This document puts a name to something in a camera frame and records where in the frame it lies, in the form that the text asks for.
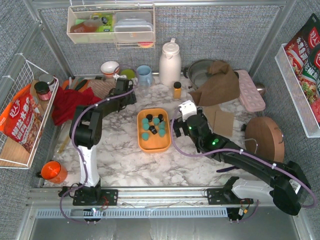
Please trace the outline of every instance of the orange snack bag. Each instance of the orange snack bag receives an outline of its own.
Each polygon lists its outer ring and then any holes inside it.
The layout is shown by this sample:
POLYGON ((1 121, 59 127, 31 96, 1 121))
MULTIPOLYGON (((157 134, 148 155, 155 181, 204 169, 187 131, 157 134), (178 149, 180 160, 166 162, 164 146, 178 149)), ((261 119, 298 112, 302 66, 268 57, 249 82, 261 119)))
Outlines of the orange snack bag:
POLYGON ((31 84, 21 89, 0 115, 0 131, 21 144, 29 153, 41 126, 41 115, 34 111, 31 84))

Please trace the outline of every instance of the teal cup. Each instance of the teal cup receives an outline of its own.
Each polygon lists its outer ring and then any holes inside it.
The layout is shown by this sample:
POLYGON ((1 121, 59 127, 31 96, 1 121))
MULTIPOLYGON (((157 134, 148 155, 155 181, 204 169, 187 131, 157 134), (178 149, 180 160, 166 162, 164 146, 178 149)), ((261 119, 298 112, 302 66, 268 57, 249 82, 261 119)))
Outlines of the teal cup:
POLYGON ((148 141, 148 139, 149 139, 149 133, 144 132, 144 133, 141 134, 141 137, 142 137, 143 140, 148 141))
POLYGON ((161 137, 161 138, 163 138, 164 136, 165 136, 165 134, 166 134, 166 131, 164 130, 164 129, 159 129, 159 136, 161 137))
POLYGON ((155 126, 158 126, 158 124, 160 123, 159 118, 155 117, 155 118, 153 119, 153 123, 154 123, 155 126))
POLYGON ((165 121, 160 122, 159 129, 165 129, 166 123, 165 121))
POLYGON ((143 128, 143 130, 148 131, 149 130, 149 124, 148 123, 143 124, 142 128, 143 128))
POLYGON ((149 123, 148 118, 143 118, 143 119, 142 119, 142 124, 147 124, 147 123, 149 123))

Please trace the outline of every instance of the white thermos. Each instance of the white thermos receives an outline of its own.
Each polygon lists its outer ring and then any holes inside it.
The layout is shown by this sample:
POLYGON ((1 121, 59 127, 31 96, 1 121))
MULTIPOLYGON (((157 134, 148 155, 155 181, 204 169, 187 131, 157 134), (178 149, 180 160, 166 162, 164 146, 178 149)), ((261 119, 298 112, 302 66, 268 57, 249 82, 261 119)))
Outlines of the white thermos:
POLYGON ((175 41, 175 38, 171 38, 170 42, 163 45, 159 63, 160 82, 168 87, 180 81, 181 77, 180 48, 175 41))

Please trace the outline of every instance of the blue mug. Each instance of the blue mug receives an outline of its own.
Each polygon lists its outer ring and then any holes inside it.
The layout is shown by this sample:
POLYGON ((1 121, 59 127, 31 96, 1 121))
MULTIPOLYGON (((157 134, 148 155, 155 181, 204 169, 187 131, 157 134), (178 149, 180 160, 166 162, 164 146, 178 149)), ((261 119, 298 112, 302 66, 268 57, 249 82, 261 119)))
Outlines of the blue mug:
POLYGON ((139 66, 136 69, 139 85, 150 87, 153 83, 152 70, 147 65, 139 66))

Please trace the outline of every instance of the orange mug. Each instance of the orange mug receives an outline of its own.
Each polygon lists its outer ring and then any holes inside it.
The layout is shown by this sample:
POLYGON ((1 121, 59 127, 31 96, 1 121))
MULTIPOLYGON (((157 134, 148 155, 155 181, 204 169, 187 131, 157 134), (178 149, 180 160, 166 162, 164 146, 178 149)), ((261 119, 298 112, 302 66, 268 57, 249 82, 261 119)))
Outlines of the orange mug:
POLYGON ((54 184, 60 184, 66 179, 68 172, 59 162, 49 161, 43 166, 41 172, 36 175, 54 184))

